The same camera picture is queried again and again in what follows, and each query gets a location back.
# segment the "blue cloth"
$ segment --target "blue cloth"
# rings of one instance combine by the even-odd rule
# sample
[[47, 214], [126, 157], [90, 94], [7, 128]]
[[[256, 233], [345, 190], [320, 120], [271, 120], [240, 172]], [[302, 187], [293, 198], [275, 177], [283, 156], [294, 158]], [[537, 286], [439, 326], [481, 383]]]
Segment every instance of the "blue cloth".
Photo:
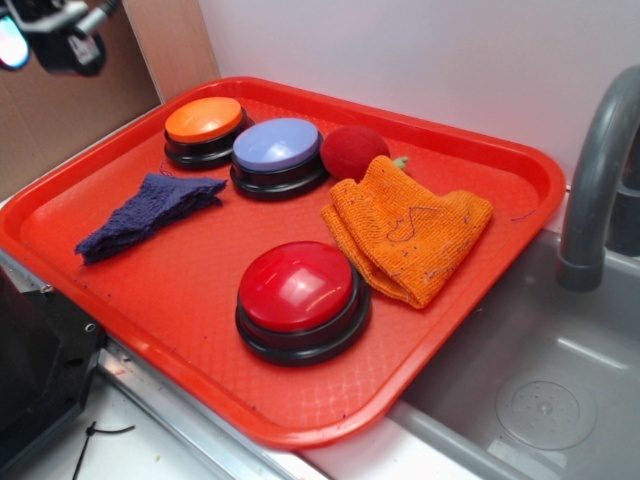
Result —
[[148, 174], [139, 192], [115, 210], [107, 223], [80, 242], [75, 253], [85, 265], [110, 258], [153, 236], [170, 225], [209, 205], [222, 205], [215, 195], [226, 180], [206, 177], [177, 178]]

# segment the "stainless steel sink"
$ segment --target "stainless steel sink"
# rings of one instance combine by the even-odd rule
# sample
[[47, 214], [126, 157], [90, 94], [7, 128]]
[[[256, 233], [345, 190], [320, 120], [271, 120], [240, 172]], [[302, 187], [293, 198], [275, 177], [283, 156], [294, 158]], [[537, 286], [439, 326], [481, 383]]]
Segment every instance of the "stainless steel sink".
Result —
[[639, 264], [607, 253], [602, 285], [569, 292], [558, 243], [539, 234], [391, 416], [504, 478], [638, 478]]

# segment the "sink drain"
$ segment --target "sink drain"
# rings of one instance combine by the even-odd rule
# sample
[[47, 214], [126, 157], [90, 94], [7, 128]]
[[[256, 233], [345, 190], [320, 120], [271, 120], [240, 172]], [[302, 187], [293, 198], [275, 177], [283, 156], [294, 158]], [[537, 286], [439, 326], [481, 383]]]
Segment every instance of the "sink drain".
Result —
[[552, 372], [523, 372], [498, 392], [503, 427], [517, 440], [542, 450], [573, 447], [596, 423], [596, 407], [580, 386]]

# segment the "red pom pom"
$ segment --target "red pom pom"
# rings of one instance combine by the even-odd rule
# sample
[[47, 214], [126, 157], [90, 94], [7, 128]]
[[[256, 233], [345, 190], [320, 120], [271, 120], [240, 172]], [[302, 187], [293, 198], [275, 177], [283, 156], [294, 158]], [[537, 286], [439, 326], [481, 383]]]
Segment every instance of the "red pom pom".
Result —
[[339, 180], [362, 180], [371, 161], [391, 152], [382, 135], [358, 125], [336, 128], [320, 147], [320, 158], [331, 175]]

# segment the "orange cloth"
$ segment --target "orange cloth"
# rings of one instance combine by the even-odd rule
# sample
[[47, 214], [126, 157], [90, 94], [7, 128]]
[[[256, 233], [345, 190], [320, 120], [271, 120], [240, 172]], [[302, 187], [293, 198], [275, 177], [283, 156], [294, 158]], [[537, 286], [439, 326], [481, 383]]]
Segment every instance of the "orange cloth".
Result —
[[415, 308], [436, 296], [493, 213], [470, 192], [434, 195], [385, 156], [329, 194], [321, 215], [340, 250], [373, 288]]

